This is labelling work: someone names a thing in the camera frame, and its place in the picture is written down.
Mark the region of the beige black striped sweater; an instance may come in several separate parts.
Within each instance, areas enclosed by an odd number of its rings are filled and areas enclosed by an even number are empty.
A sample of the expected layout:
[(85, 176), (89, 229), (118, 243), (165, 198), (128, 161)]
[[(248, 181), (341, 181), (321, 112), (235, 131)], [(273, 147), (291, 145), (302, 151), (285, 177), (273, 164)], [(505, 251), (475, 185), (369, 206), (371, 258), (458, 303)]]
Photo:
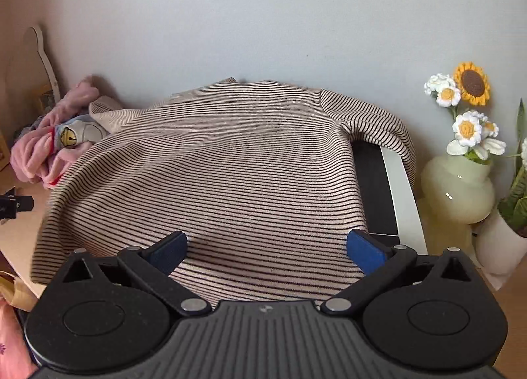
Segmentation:
[(181, 231), (172, 278), (204, 299), (324, 301), (361, 278), (347, 234), (367, 228), (352, 144), (416, 158), (404, 123), (333, 91), (227, 79), (178, 93), (89, 148), (51, 192), (30, 278), (77, 248), (98, 257)]

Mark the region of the pale green glass vase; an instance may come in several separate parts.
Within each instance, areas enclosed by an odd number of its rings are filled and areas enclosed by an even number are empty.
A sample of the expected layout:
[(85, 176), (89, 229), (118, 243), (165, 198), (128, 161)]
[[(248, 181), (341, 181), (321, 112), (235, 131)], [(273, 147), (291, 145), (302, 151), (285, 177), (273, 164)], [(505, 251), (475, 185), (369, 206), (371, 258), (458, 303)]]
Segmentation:
[(464, 156), (438, 156), (426, 164), (417, 207), (430, 254), (439, 255), (452, 246), (473, 251), (473, 225), (483, 221), (495, 204), (490, 170), (490, 165)]

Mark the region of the white plant pot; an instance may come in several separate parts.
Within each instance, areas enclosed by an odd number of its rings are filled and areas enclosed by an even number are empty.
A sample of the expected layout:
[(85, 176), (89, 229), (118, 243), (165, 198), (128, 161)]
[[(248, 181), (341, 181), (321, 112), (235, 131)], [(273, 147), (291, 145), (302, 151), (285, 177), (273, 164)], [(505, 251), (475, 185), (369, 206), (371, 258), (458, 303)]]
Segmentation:
[(512, 230), (494, 208), (479, 228), (474, 249), (482, 272), (497, 291), (526, 255), (526, 238)]

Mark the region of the green leafy plant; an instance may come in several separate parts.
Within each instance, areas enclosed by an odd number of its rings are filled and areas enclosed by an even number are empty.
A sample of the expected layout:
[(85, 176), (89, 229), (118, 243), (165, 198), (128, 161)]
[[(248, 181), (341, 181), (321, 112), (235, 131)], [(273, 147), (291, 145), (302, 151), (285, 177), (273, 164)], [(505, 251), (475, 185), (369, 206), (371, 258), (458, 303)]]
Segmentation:
[(498, 212), (506, 224), (526, 237), (526, 107), (520, 101), (516, 117), (517, 148), (514, 157), (515, 177), (507, 196), (498, 203)]

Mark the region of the crochet white daisy bouquet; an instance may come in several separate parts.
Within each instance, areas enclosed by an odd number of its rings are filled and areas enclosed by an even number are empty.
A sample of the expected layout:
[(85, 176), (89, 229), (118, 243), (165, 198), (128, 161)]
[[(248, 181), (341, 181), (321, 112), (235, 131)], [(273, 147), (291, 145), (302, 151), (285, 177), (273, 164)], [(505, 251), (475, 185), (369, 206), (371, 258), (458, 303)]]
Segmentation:
[(498, 139), (498, 125), (478, 110), (462, 108), (461, 81), (457, 82), (448, 74), (433, 74), (424, 83), (423, 90), (452, 116), (454, 138), (447, 145), (448, 155), (488, 165), (493, 156), (505, 153), (507, 144)]

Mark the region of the pink plush clothing pile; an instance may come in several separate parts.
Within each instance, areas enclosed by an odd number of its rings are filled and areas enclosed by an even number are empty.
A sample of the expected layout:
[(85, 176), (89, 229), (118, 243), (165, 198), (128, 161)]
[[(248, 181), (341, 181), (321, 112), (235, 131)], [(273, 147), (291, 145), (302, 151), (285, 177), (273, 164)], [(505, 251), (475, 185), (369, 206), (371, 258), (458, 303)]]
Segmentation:
[(121, 107), (89, 78), (82, 80), (14, 143), (10, 164), (15, 175), (24, 183), (53, 188), (80, 156), (111, 133), (96, 114)]

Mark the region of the pink floral cloth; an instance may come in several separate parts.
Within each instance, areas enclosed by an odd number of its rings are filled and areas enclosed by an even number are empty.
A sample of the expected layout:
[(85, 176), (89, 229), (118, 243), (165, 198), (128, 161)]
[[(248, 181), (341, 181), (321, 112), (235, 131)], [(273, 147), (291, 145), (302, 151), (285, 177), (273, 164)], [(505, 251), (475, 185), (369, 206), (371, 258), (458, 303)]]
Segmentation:
[(15, 313), (29, 313), (37, 300), (20, 277), (1, 272), (1, 378), (29, 378), (37, 370)]

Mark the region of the framed picture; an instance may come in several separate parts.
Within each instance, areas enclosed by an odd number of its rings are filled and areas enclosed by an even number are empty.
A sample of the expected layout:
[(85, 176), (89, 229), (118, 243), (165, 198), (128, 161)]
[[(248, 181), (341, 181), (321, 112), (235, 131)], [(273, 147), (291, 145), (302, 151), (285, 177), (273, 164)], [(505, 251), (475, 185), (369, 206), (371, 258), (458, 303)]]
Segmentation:
[(10, 148), (2, 131), (0, 131), (0, 169), (4, 169), (10, 163)]

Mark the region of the crochet sunflower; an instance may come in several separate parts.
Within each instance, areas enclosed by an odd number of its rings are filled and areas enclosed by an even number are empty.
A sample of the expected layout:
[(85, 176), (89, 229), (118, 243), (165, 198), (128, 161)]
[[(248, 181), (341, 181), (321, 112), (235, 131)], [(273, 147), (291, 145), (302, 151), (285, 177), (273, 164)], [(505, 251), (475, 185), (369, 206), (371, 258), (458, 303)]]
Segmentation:
[(461, 62), (455, 68), (453, 79), (462, 100), (473, 107), (485, 107), (491, 98), (488, 76), (472, 62)]

